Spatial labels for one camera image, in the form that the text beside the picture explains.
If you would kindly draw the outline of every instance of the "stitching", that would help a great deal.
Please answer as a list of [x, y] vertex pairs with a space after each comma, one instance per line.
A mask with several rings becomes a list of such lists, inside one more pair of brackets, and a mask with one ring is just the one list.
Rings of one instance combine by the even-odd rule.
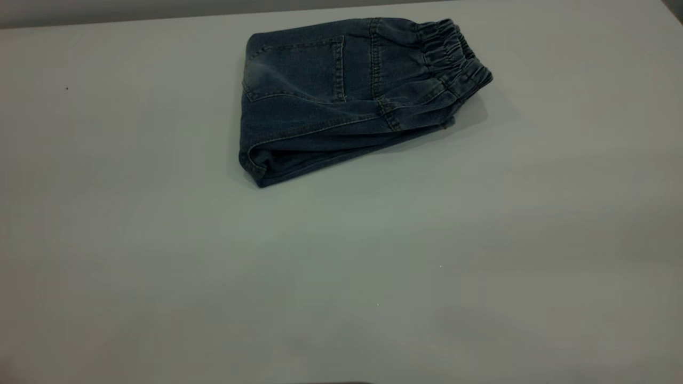
[[277, 46], [272, 46], [272, 45], [264, 45], [261, 49], [258, 51], [254, 52], [251, 56], [249, 56], [246, 64], [248, 65], [251, 63], [252, 60], [254, 60], [256, 57], [259, 57], [260, 55], [263, 55], [266, 52], [271, 52], [271, 51], [288, 51], [288, 50], [296, 50], [296, 49], [306, 49], [306, 48], [312, 48], [315, 46], [325, 46], [330, 43], [338, 43], [340, 40], [343, 40], [344, 37], [339, 36], [331, 39], [325, 39], [321, 41], [316, 41], [316, 42], [301, 42], [301, 43], [296, 43], [296, 44], [288, 44], [288, 45], [277, 45]]
[[299, 93], [296, 93], [296, 92], [289, 92], [289, 91], [285, 91], [285, 90], [282, 90], [282, 91], [273, 91], [273, 92], [269, 92], [269, 93], [267, 93], [267, 94], [260, 94], [257, 98], [254, 98], [253, 100], [252, 100], [252, 97], [250, 97], [250, 98], [249, 98], [249, 101], [251, 101], [251, 102], [256, 102], [256, 101], [261, 101], [261, 100], [264, 100], [264, 99], [267, 99], [267, 98], [276, 97], [276, 96], [295, 97], [295, 98], [300, 98], [300, 99], [303, 99], [303, 100], [306, 100], [306, 101], [314, 102], [314, 103], [316, 103], [316, 104], [324, 104], [324, 105], [334, 105], [334, 104], [341, 104], [342, 102], [345, 102], [345, 101], [338, 101], [338, 100], [337, 100], [337, 101], [333, 101], [333, 102], [324, 102], [324, 101], [321, 101], [321, 100], [318, 100], [318, 99], [315, 99], [315, 98], [311, 98], [311, 97], [306, 96], [306, 95], [304, 95], [304, 94], [299, 94]]
[[261, 179], [262, 179], [262, 180], [270, 180], [270, 179], [274, 179], [274, 178], [283, 178], [283, 177], [289, 176], [289, 175], [291, 175], [291, 174], [294, 174], [294, 173], [296, 173], [296, 172], [302, 172], [302, 171], [305, 171], [306, 169], [309, 169], [309, 168], [311, 168], [311, 167], [314, 167], [315, 165], [317, 165], [317, 164], [320, 163], [321, 161], [330, 161], [330, 160], [336, 159], [337, 157], [341, 157], [341, 156], [347, 155], [347, 154], [350, 153], [350, 151], [351, 151], [351, 150], [343, 150], [343, 151], [342, 151], [340, 154], [338, 154], [337, 156], [326, 157], [325, 159], [322, 159], [322, 160], [319, 160], [319, 161], [314, 161], [313, 163], [310, 163], [310, 164], [306, 165], [304, 168], [299, 168], [299, 169], [297, 169], [297, 170], [295, 170], [295, 171], [287, 172], [287, 173], [284, 174], [284, 175], [273, 176], [273, 177], [270, 177], [270, 178], [261, 177]]
[[446, 48], [446, 37], [442, 36], [441, 40], [443, 41], [441, 43], [441, 49], [443, 49], [443, 55], [446, 57], [446, 61], [448, 61], [448, 66], [456, 69], [456, 66], [453, 65], [453, 60], [451, 58], [451, 55], [448, 54], [448, 48]]
[[417, 30], [417, 24], [415, 25], [415, 33], [417, 34], [417, 39], [420, 43], [420, 51], [422, 51], [422, 61], [424, 61], [425, 67], [427, 67], [427, 73], [430, 77], [434, 77], [434, 71], [432, 70], [431, 64], [427, 61], [426, 47], [424, 44], [424, 39], [422, 38], [421, 31]]
[[247, 85], [247, 82], [245, 80], [242, 80], [242, 89], [245, 91], [245, 95], [247, 95], [247, 98], [249, 99], [250, 102], [254, 102], [252, 99], [252, 92], [251, 88]]
[[294, 130], [296, 130], [296, 131], [304, 130], [304, 132], [297, 133], [297, 134], [293, 134], [293, 135], [289, 135], [289, 136], [276, 137], [276, 138], [274, 138], [274, 139], [264, 140], [264, 141], [261, 141], [261, 142], [259, 142], [259, 143], [257, 143], [257, 144], [254, 144], [254, 145], [252, 145], [251, 147], [249, 147], [249, 149], [247, 150], [247, 158], [249, 159], [249, 162], [250, 162], [254, 167], [257, 167], [258, 169], [260, 169], [260, 170], [262, 170], [262, 171], [265, 172], [265, 171], [267, 170], [265, 167], [261, 167], [260, 165], [256, 165], [256, 163], [254, 163], [253, 160], [251, 159], [250, 153], [251, 153], [251, 151], [252, 151], [255, 147], [258, 147], [258, 146], [261, 146], [261, 145], [267, 144], [267, 143], [272, 143], [272, 142], [274, 142], [274, 141], [280, 141], [280, 140], [286, 140], [286, 139], [293, 139], [293, 138], [295, 138], [295, 137], [300, 137], [300, 136], [305, 136], [305, 135], [312, 135], [312, 134], [314, 134], [314, 133], [319, 133], [319, 132], [322, 132], [322, 131], [327, 131], [328, 129], [338, 128], [338, 127], [340, 127], [340, 126], [345, 126], [345, 125], [349, 125], [349, 124], [355, 124], [355, 123], [360, 123], [360, 122], [366, 122], [366, 121], [370, 121], [370, 120], [375, 120], [376, 118], [378, 118], [378, 116], [373, 116], [373, 117], [371, 117], [371, 118], [363, 118], [363, 119], [353, 120], [353, 121], [348, 121], [348, 122], [342, 122], [342, 123], [339, 123], [339, 124], [334, 124], [334, 125], [332, 125], [332, 126], [327, 126], [327, 127], [325, 127], [325, 128], [317, 129], [317, 130], [314, 130], [314, 131], [305, 131], [307, 127], [302, 127], [302, 128], [298, 128], [298, 129], [295, 128]]
[[337, 54], [335, 55], [335, 91], [337, 98], [346, 102], [344, 91], [344, 37], [342, 36], [337, 43]]
[[384, 118], [387, 121], [389, 128], [394, 132], [402, 131], [403, 128], [401, 128], [401, 123], [391, 113], [394, 110], [391, 108], [391, 105], [386, 105], [382, 100], [377, 100], [377, 103], [380, 105], [380, 108], [382, 109], [382, 114], [384, 115]]
[[311, 130], [311, 129], [317, 132], [318, 129], [324, 128], [324, 127], [338, 126], [338, 124], [341, 124], [341, 125], [351, 124], [351, 123], [356, 122], [356, 121], [366, 121], [366, 120], [376, 119], [379, 117], [380, 117], [379, 115], [375, 115], [375, 114], [366, 114], [366, 115], [362, 115], [362, 116], [357, 117], [357, 118], [337, 118], [337, 119], [328, 120], [326, 122], [320, 122], [317, 124], [309, 124], [309, 125], [305, 125], [305, 126], [298, 126], [298, 127], [286, 129], [282, 132], [282, 134], [284, 134], [285, 136], [282, 136], [282, 134], [279, 134], [279, 133], [271, 133], [269, 135], [260, 135], [260, 136], [254, 137], [254, 140], [261, 140], [259, 142], [259, 144], [257, 144], [257, 145], [261, 145], [263, 143], [269, 143], [269, 142], [274, 141], [274, 140], [280, 140], [283, 138], [289, 139], [292, 137], [305, 135], [305, 134], [309, 133], [309, 130]]
[[372, 73], [372, 99], [380, 97], [380, 50], [377, 31], [381, 18], [373, 18], [370, 22], [370, 70]]

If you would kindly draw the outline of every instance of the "waistband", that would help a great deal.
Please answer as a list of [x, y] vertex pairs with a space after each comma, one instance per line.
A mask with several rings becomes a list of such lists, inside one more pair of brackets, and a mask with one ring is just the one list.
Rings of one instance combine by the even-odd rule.
[[459, 98], [468, 98], [493, 80], [452, 20], [416, 25], [427, 69]]

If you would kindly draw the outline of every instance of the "seam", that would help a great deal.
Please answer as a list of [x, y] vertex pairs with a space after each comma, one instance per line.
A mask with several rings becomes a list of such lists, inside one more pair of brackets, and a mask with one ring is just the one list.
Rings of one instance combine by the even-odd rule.
[[389, 125], [389, 129], [391, 129], [394, 132], [402, 131], [403, 128], [401, 128], [401, 123], [398, 122], [396, 117], [391, 113], [392, 111], [394, 111], [394, 109], [391, 108], [391, 105], [385, 104], [382, 100], [377, 100], [377, 103], [380, 105], [380, 108], [382, 109], [382, 114], [384, 115], [387, 125]]
[[347, 154], [349, 153], [349, 151], [351, 151], [351, 150], [344, 150], [344, 151], [342, 151], [342, 153], [340, 153], [340, 154], [338, 154], [338, 155], [336, 155], [336, 156], [326, 157], [326, 158], [323, 159], [323, 160], [314, 161], [313, 163], [310, 163], [310, 164], [304, 166], [303, 168], [299, 168], [299, 169], [297, 169], [297, 170], [295, 170], [295, 171], [287, 172], [286, 174], [278, 175], [278, 176], [273, 176], [273, 177], [270, 177], [270, 178], [261, 178], [261, 180], [270, 180], [270, 179], [274, 179], [274, 178], [283, 178], [283, 177], [289, 176], [289, 175], [291, 175], [291, 174], [294, 174], [294, 173], [296, 173], [296, 172], [305, 171], [306, 169], [309, 169], [309, 168], [311, 168], [311, 167], [316, 166], [318, 163], [320, 163], [320, 162], [322, 162], [322, 161], [330, 161], [330, 160], [336, 159], [337, 157], [341, 157], [341, 156], [347, 155]]
[[343, 40], [343, 38], [344, 38], [343, 36], [337, 36], [335, 38], [320, 40], [320, 41], [316, 41], [316, 42], [301, 42], [301, 43], [296, 43], [296, 44], [276, 45], [276, 46], [264, 45], [261, 49], [259, 49], [258, 51], [254, 52], [251, 56], [249, 56], [245, 66], [248, 65], [256, 57], [259, 57], [260, 55], [263, 55], [264, 53], [267, 53], [267, 52], [288, 51], [288, 50], [295, 50], [295, 49], [313, 48], [315, 46], [326, 46], [330, 43], [338, 43], [340, 40]]
[[424, 62], [425, 67], [427, 67], [427, 73], [430, 75], [430, 77], [434, 77], [434, 71], [432, 70], [432, 66], [427, 61], [427, 47], [425, 46], [424, 39], [422, 38], [422, 31], [419, 29], [419, 24], [415, 23], [413, 29], [415, 30], [415, 35], [417, 35], [417, 40], [420, 44], [420, 51], [422, 52], [422, 62]]
[[242, 80], [242, 89], [245, 91], [245, 95], [247, 95], [247, 98], [249, 99], [250, 102], [254, 102], [252, 95], [251, 95], [251, 88], [247, 85], [247, 82], [245, 80]]
[[288, 91], [285, 91], [285, 90], [283, 90], [283, 91], [273, 91], [273, 92], [269, 92], [269, 93], [267, 93], [267, 94], [260, 94], [260, 95], [258, 96], [258, 98], [254, 98], [254, 99], [252, 99], [251, 97], [249, 97], [249, 95], [247, 94], [247, 97], [249, 97], [249, 101], [251, 101], [251, 102], [257, 102], [257, 101], [265, 100], [265, 99], [267, 99], [267, 98], [278, 97], [278, 96], [286, 96], [286, 97], [300, 98], [300, 99], [302, 99], [302, 100], [314, 102], [314, 103], [316, 103], [316, 104], [323, 104], [323, 105], [336, 105], [336, 104], [342, 104], [342, 103], [343, 103], [342, 101], [324, 102], [324, 101], [321, 101], [321, 100], [318, 100], [318, 99], [315, 99], [315, 98], [310, 98], [310, 97], [308, 97], [308, 96], [306, 96], [306, 95], [304, 95], [304, 94], [298, 94], [298, 93], [296, 93], [296, 92], [288, 92]]
[[354, 122], [372, 120], [372, 119], [376, 119], [376, 118], [380, 118], [380, 117], [381, 117], [380, 115], [376, 115], [376, 114], [366, 114], [366, 115], [362, 115], [360, 117], [351, 118], [351, 119], [350, 118], [337, 118], [337, 119], [332, 119], [332, 120], [328, 120], [328, 121], [317, 123], [317, 124], [295, 126], [294, 128], [285, 129], [282, 133], [271, 133], [268, 135], [258, 135], [256, 137], [254, 137], [253, 139], [254, 140], [260, 140], [259, 144], [256, 144], [256, 145], [261, 145], [264, 143], [270, 143], [272, 141], [276, 141], [276, 140], [280, 140], [280, 139], [291, 139], [293, 137], [306, 135], [307, 133], [318, 132], [319, 129], [325, 128], [325, 127], [342, 126], [345, 124], [352, 124]]
[[367, 122], [367, 121], [370, 121], [370, 120], [375, 120], [375, 119], [377, 119], [377, 118], [379, 118], [379, 116], [372, 116], [371, 118], [363, 118], [363, 119], [359, 119], [359, 120], [353, 120], [353, 121], [342, 122], [342, 123], [339, 123], [339, 124], [334, 124], [334, 125], [331, 125], [331, 126], [326, 126], [325, 128], [320, 128], [320, 129], [317, 129], [317, 130], [314, 130], [314, 131], [306, 131], [306, 127], [295, 128], [295, 129], [294, 129], [295, 131], [299, 131], [299, 130], [304, 130], [304, 131], [301, 132], [301, 133], [293, 134], [293, 135], [282, 136], [282, 137], [276, 137], [276, 138], [273, 138], [273, 139], [268, 139], [268, 140], [264, 140], [264, 141], [259, 141], [258, 143], [256, 143], [256, 144], [252, 145], [251, 147], [249, 147], [249, 149], [247, 150], [247, 158], [249, 159], [249, 162], [250, 162], [254, 167], [256, 167], [256, 168], [262, 170], [263, 172], [265, 172], [265, 171], [267, 170], [265, 167], [262, 167], [262, 166], [260, 166], [260, 165], [256, 165], [256, 163], [254, 163], [253, 160], [251, 159], [251, 151], [252, 151], [254, 148], [258, 147], [258, 146], [262, 146], [263, 144], [267, 144], [267, 143], [272, 143], [272, 142], [274, 142], [274, 141], [280, 141], [280, 140], [286, 140], [286, 139], [293, 139], [293, 138], [295, 138], [295, 137], [300, 137], [300, 136], [305, 136], [305, 135], [312, 135], [312, 134], [314, 134], [314, 133], [319, 133], [319, 132], [322, 132], [322, 131], [327, 131], [328, 129], [338, 128], [338, 127], [340, 127], [340, 126], [345, 126], [345, 125], [349, 125], [349, 124], [355, 124], [355, 123], [359, 123], [359, 122]]
[[441, 83], [441, 85], [443, 85], [444, 88], [450, 87], [450, 85], [446, 85], [446, 82], [443, 80], [443, 76], [439, 76], [439, 77], [433, 76], [433, 77], [434, 77], [436, 80], [439, 80], [439, 82]]
[[446, 57], [446, 62], [448, 62], [448, 66], [456, 69], [456, 66], [453, 65], [453, 59], [451, 58], [451, 55], [448, 54], [448, 49], [446, 48], [446, 41], [443, 41], [441, 43], [441, 49], [443, 49], [443, 55]]
[[380, 97], [380, 52], [377, 30], [381, 18], [373, 18], [370, 21], [370, 72], [372, 74], [372, 100]]
[[[420, 105], [428, 104], [429, 102], [431, 102], [432, 100], [434, 100], [435, 98], [437, 98], [438, 96], [440, 96], [441, 94], [443, 94], [444, 92], [451, 92], [451, 93], [453, 93], [452, 91], [450, 91], [449, 87], [446, 87], [446, 86], [443, 84], [442, 81], [440, 81], [440, 83], [441, 83], [441, 86], [435, 87], [435, 88], [433, 88], [431, 91], [429, 91], [429, 92], [427, 93], [427, 96], [424, 98], [424, 101], [423, 101], [423, 102], [418, 102], [418, 103], [413, 104], [413, 105], [406, 105], [406, 106], [396, 107], [396, 108], [393, 108], [393, 109], [388, 109], [388, 108], [389, 108], [388, 105], [384, 104], [381, 100], [378, 100], [378, 104], [379, 104], [380, 109], [381, 109], [381, 112], [382, 112], [382, 116], [381, 116], [381, 117], [385, 119], [385, 121], [387, 122], [387, 125], [389, 125], [389, 128], [390, 128], [392, 131], [394, 131], [394, 132], [396, 132], [396, 131], [401, 131], [402, 129], [400, 128], [400, 124], [398, 124], [398, 123], [393, 123], [393, 122], [395, 121], [395, 119], [391, 116], [391, 112], [397, 111], [397, 110], [399, 110], [399, 109], [413, 108], [413, 107], [418, 107], [418, 106], [420, 106]], [[282, 95], [282, 96], [293, 96], [293, 97], [298, 97], [298, 96], [296, 96], [296, 95]], [[456, 97], [456, 99], [460, 100], [460, 97], [458, 97], [458, 96], [455, 95], [455, 94], [454, 94], [454, 96]], [[254, 149], [254, 148], [257, 147], [257, 146], [260, 146], [260, 145], [266, 144], [266, 143], [271, 143], [271, 142], [273, 142], [273, 141], [292, 139], [292, 138], [294, 138], [294, 137], [299, 137], [299, 136], [303, 136], [303, 135], [308, 135], [308, 134], [310, 134], [310, 133], [311, 133], [311, 134], [312, 134], [312, 133], [319, 133], [319, 132], [325, 131], [325, 130], [327, 130], [327, 129], [337, 128], [337, 127], [340, 127], [340, 126], [343, 126], [343, 125], [348, 125], [348, 124], [354, 124], [354, 123], [356, 123], [356, 122], [366, 122], [366, 121], [370, 121], [370, 120], [377, 119], [377, 118], [379, 118], [379, 117], [380, 117], [380, 116], [374, 116], [374, 117], [372, 117], [372, 118], [363, 118], [363, 119], [361, 119], [361, 120], [355, 120], [355, 121], [351, 121], [351, 122], [344, 122], [344, 123], [341, 123], [341, 124], [336, 124], [336, 125], [333, 125], [333, 126], [330, 126], [330, 127], [327, 127], [327, 128], [322, 128], [322, 129], [320, 129], [320, 130], [316, 130], [316, 131], [304, 132], [304, 133], [297, 133], [297, 134], [288, 135], [288, 136], [285, 136], [285, 137], [278, 137], [278, 138], [274, 138], [274, 139], [267, 139], [267, 140], [264, 140], [264, 141], [259, 141], [257, 144], [251, 146], [251, 147], [249, 148], [249, 150], [247, 150], [247, 158], [249, 159], [249, 162], [250, 162], [254, 167], [256, 167], [256, 168], [258, 168], [258, 169], [260, 169], [260, 170], [262, 170], [262, 171], [266, 171], [266, 168], [261, 167], [261, 166], [259, 166], [259, 165], [256, 165], [256, 164], [251, 160], [251, 156], [249, 155], [250, 152], [251, 152], [251, 150]], [[294, 130], [298, 130], [298, 129], [306, 129], [306, 127], [303, 127], [303, 128], [294, 128]]]
[[337, 54], [335, 55], [335, 92], [337, 99], [346, 102], [344, 91], [344, 37], [337, 42]]

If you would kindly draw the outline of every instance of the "denim pants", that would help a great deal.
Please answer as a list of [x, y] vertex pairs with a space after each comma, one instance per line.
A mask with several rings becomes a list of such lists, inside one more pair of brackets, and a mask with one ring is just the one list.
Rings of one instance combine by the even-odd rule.
[[451, 20], [344, 20], [251, 36], [239, 160], [277, 184], [454, 123], [492, 75]]

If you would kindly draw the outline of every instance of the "white table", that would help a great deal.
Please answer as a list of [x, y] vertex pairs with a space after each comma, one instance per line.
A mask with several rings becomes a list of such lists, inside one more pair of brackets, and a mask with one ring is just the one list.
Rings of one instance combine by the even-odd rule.
[[[255, 32], [453, 18], [453, 129], [258, 189]], [[683, 26], [477, 0], [0, 31], [0, 357], [28, 383], [683, 381]]]

